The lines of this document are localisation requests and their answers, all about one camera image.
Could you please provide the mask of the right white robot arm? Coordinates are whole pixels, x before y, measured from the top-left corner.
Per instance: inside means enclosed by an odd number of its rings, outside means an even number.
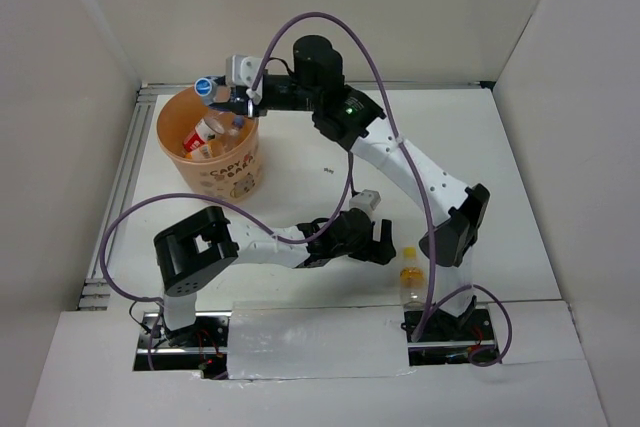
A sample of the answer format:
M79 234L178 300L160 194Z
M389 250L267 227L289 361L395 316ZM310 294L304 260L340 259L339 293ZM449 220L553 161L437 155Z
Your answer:
M448 339L471 326L475 305L467 260L478 238L490 193L469 186L438 166L401 136L389 100L376 103L348 85L342 55L319 35L294 42L293 66L284 75L267 73L267 57L233 55L214 80L217 100L239 115L257 118L270 110L308 111L322 136L369 163L423 210L427 231L419 246L429 260L425 312L412 335L419 337L434 311Z

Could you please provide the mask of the orange juice bottle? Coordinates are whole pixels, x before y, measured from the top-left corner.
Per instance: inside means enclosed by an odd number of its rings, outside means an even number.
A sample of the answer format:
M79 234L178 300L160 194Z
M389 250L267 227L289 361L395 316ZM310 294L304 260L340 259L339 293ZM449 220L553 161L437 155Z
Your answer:
M211 161L226 153L223 143L219 140L211 139L206 144L187 152L185 158L192 161Z

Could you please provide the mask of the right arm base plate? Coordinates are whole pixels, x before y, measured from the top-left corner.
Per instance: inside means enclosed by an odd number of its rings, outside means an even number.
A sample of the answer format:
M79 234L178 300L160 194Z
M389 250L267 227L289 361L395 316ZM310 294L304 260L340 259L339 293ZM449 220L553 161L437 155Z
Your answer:
M498 344L486 308L475 308L463 324L438 310L427 321L419 340L412 341L411 334L421 316L422 311L405 311L401 324L406 333L410 366L468 364L470 354L480 364L492 362L498 357Z

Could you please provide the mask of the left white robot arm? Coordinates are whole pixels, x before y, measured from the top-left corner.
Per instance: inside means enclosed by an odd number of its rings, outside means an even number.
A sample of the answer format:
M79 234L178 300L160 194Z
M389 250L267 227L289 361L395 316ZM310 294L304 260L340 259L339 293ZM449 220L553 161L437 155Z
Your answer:
M322 267L340 257L386 265L396 257L392 222L375 221L359 208L334 220L317 218L269 234L229 220L219 207L207 207L154 237L163 281L161 332L170 346L185 346L199 330L197 293L233 264L266 264L290 269Z

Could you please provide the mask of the blue label crushed bottle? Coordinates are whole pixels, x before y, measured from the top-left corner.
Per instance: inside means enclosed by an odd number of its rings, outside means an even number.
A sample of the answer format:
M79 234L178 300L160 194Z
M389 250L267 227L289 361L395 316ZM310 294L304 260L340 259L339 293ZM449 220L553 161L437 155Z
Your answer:
M210 110L233 114L229 105L234 88L226 84L224 76L200 77L194 82L193 89L201 102Z

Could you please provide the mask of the blue cap water bottle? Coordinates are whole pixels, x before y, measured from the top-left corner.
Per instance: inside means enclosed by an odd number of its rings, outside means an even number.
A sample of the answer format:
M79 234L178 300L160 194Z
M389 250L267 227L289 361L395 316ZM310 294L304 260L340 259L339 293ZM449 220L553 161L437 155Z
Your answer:
M235 116L230 126L221 135L220 140L226 152L233 150L243 139L245 118Z

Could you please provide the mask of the red label clear bottle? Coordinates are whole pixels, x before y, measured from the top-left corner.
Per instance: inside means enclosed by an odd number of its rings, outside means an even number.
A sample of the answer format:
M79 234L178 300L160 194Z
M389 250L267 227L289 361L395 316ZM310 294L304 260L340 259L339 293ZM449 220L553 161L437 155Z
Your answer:
M186 152L192 152L223 133L224 127L217 119L203 117L185 137L182 145Z

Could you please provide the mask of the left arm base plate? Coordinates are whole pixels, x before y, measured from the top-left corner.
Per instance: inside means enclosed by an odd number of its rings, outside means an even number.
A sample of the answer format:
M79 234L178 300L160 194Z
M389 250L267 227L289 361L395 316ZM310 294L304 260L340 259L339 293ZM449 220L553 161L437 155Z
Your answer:
M230 321L230 311L197 312L195 325L185 335L170 338L158 315L145 313L135 343L133 370L191 371L203 379L224 379Z

